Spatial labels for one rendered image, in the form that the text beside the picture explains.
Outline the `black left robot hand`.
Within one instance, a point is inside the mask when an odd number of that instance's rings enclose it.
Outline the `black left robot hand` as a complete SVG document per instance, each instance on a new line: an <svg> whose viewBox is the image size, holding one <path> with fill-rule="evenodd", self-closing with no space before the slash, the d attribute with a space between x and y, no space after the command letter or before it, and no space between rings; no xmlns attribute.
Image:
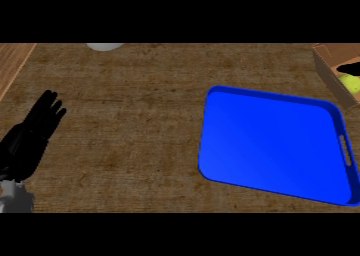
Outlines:
<svg viewBox="0 0 360 256"><path fill-rule="evenodd" d="M0 142L0 181L26 180L38 167L50 137L66 109L57 93L47 90L23 121L9 130Z"/></svg>

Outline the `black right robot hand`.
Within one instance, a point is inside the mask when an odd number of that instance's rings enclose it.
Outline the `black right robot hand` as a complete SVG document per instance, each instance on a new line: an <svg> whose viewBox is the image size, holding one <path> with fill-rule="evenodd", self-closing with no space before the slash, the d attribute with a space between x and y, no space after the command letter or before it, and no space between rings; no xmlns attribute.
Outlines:
<svg viewBox="0 0 360 256"><path fill-rule="evenodd" d="M336 71L347 73L353 76L360 76L360 61L356 63L344 64L336 68Z"/></svg>

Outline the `green pear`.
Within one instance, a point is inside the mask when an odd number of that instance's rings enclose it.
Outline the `green pear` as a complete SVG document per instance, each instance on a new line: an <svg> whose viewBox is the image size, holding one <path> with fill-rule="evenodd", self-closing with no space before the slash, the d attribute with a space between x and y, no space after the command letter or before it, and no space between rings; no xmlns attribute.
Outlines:
<svg viewBox="0 0 360 256"><path fill-rule="evenodd" d="M351 94L357 94L360 92L360 78L350 74L344 74L338 77L345 89Z"/></svg>

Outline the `brown cardboard box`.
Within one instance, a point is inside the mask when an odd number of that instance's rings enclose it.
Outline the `brown cardboard box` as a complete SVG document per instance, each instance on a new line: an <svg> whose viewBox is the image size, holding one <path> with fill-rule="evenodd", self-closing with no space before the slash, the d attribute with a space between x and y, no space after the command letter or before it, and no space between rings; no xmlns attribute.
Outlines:
<svg viewBox="0 0 360 256"><path fill-rule="evenodd" d="M351 94L344 87L336 68L360 61L360 43L316 43L311 46L316 72L345 109L360 104L360 91Z"/></svg>

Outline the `blue plastic tray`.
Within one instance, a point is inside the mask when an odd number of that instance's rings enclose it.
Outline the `blue plastic tray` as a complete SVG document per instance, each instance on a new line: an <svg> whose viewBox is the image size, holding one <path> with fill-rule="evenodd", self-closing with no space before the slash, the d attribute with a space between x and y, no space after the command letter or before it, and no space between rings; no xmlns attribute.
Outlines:
<svg viewBox="0 0 360 256"><path fill-rule="evenodd" d="M211 87L198 169L214 182L341 206L360 205L344 119L325 100Z"/></svg>

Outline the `light wooden board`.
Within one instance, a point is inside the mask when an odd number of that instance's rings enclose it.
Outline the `light wooden board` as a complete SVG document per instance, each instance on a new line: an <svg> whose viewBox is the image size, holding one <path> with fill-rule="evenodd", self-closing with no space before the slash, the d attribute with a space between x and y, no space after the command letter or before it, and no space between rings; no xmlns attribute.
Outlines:
<svg viewBox="0 0 360 256"><path fill-rule="evenodd" d="M35 47L35 43L0 43L0 102Z"/></svg>

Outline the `pale grey round object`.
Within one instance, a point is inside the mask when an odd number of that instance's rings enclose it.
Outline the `pale grey round object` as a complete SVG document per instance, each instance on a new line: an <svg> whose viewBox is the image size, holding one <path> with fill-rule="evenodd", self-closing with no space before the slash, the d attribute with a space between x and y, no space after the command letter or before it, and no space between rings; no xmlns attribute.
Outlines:
<svg viewBox="0 0 360 256"><path fill-rule="evenodd" d="M88 43L87 46L94 51L106 52L118 49L122 43Z"/></svg>

